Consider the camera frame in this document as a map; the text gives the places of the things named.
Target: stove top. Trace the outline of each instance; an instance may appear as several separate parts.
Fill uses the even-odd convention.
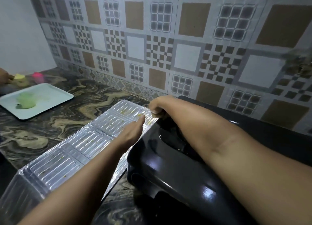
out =
[[[189,98],[181,98],[218,113],[265,146],[312,165],[310,137]],[[160,194],[173,197],[199,212],[212,224],[257,224],[191,148],[170,117],[159,119],[131,149],[127,179],[152,198]]]

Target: kitchen counter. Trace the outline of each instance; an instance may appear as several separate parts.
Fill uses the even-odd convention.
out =
[[[148,106],[148,101],[95,81],[73,76],[62,69],[44,71],[46,82],[74,98],[30,120],[20,121],[0,108],[0,151],[16,168],[22,168],[121,99]],[[154,218],[152,199],[142,195],[124,175],[102,203],[95,224],[146,224]]]

